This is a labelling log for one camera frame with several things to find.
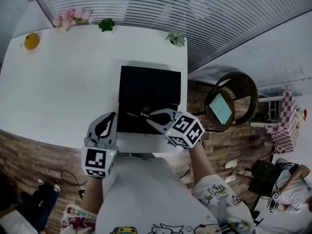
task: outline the white table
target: white table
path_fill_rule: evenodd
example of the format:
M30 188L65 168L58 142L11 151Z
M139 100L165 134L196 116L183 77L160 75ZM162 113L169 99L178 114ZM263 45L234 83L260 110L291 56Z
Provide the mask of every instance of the white table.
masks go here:
M186 110L187 45L173 46L168 33L115 26L75 26L68 32L39 32L40 43L24 48L25 36L11 40L0 75L0 129L59 146L81 148L89 124L118 113L122 65L181 72L181 103ZM118 133L121 152L178 152L162 135Z

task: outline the jeans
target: jeans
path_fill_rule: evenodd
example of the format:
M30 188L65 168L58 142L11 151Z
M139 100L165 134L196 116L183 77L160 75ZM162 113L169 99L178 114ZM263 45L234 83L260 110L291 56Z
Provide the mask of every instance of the jeans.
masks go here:
M16 210L40 233L44 230L58 195L59 193L54 190L49 191L45 185L40 185L39 190L35 191L31 198L17 206Z

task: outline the orange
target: orange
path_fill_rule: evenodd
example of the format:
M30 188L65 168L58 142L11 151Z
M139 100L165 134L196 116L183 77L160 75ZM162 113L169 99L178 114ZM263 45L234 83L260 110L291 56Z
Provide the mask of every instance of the orange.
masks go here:
M25 39L25 48L28 50L34 49L38 46L40 38L37 33L30 33Z

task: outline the person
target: person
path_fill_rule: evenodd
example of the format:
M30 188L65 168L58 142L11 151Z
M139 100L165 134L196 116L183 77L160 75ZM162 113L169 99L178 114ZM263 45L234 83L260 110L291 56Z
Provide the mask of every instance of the person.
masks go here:
M278 201L279 211L299 213L308 207L312 213L312 174L305 165L300 165L291 174L289 170L282 170L279 166L262 160L255 162L233 159L225 164L225 168L235 168L225 179L227 183L238 179L249 185L249 191L269 198L279 190L282 193ZM239 174L245 168L251 170L253 177Z
M0 226L7 234L39 234L44 230L48 217L57 201L60 187L49 186L38 179L39 188L16 209L0 219Z
M162 158L118 158L108 177L88 178L79 206L66 207L61 234L255 234L248 207L200 142L189 153L193 194Z

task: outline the slatted ceiling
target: slatted ceiling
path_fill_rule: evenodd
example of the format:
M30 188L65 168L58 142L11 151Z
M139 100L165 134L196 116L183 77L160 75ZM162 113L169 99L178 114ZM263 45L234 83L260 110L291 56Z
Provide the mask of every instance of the slatted ceiling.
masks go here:
M67 8L82 7L93 11L95 23L112 18L120 25L180 30L187 36L190 69L290 19L287 15L312 9L312 0L38 1L51 19Z

